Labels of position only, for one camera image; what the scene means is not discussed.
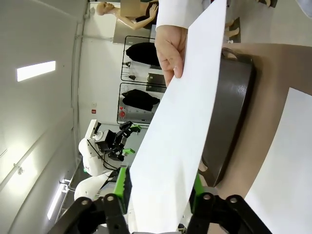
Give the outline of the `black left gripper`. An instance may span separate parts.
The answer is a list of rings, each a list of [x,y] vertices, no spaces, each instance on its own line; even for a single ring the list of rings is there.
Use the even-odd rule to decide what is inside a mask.
[[[131,148],[122,148],[122,136],[129,137],[132,133],[141,132],[141,126],[135,125],[131,121],[121,124],[119,129],[120,131],[117,133],[105,130],[95,134],[98,149],[114,161],[123,161],[127,155],[135,153]]]

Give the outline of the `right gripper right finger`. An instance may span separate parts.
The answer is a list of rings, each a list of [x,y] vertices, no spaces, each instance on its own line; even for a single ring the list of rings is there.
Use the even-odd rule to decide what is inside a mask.
[[[196,176],[189,199],[192,217],[189,234],[206,234],[211,223],[218,224],[228,234],[270,234],[271,231],[247,204],[243,197],[231,195],[222,199],[204,191]]]

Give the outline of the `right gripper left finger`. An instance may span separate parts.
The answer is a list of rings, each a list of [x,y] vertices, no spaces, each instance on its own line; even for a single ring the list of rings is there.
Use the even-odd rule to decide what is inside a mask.
[[[128,234],[124,218],[127,214],[132,183],[129,168],[119,171],[113,193],[92,201],[78,198],[48,232],[50,234],[93,234],[97,227],[106,224],[110,234]]]

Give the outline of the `person's right hand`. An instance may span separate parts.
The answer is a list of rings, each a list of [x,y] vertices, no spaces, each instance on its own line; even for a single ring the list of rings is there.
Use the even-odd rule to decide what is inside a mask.
[[[186,28],[173,25],[156,29],[156,53],[167,86],[172,78],[182,77],[187,34]]]

